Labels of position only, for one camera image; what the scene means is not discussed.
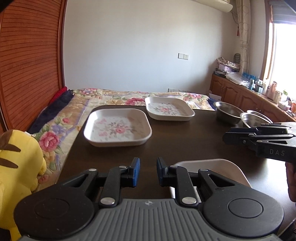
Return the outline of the person right hand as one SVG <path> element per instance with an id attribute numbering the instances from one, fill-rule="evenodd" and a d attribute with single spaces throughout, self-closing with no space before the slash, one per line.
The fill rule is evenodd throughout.
<path id="1" fill-rule="evenodd" d="M 293 163 L 285 163 L 287 174 L 288 195 L 291 201 L 296 202 L 296 168 Z"/>

